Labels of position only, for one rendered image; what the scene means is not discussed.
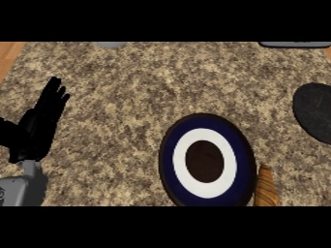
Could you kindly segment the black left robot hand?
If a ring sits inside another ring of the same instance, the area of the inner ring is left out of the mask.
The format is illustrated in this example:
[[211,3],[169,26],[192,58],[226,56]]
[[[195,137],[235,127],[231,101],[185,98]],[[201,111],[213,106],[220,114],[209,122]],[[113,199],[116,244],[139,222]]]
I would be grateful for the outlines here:
[[46,156],[69,98],[61,80],[51,77],[20,122],[13,123],[0,117],[0,145],[8,148],[10,163],[39,161]]

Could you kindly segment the blue and white plate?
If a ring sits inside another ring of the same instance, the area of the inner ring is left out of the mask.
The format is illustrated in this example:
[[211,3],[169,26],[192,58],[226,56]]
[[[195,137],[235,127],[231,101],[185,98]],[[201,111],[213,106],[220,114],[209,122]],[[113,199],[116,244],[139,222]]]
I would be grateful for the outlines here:
[[209,113],[182,117],[169,127],[158,154],[166,194],[178,206],[242,206],[257,166],[251,146],[235,125]]

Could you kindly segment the grey round object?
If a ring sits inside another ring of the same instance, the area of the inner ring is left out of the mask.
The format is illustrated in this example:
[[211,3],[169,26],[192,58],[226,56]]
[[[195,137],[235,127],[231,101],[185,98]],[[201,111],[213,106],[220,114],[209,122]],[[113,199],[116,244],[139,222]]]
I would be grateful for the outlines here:
[[125,45],[126,42],[95,42],[95,44],[98,45],[98,47],[122,47]]

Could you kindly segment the brown striped wooden object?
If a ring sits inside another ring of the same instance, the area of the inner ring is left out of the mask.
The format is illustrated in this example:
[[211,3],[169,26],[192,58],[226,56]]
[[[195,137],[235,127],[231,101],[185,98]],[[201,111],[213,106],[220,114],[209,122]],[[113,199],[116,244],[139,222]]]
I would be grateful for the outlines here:
[[279,198],[273,186],[270,169],[266,165],[262,165],[254,190],[254,206],[276,206],[278,203]]

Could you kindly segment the dark grey flat appliance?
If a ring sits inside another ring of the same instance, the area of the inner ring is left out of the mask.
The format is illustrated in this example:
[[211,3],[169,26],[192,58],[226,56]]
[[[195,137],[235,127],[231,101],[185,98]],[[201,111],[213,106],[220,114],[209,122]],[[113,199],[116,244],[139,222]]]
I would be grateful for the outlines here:
[[331,42],[259,42],[259,45],[269,48],[328,48]]

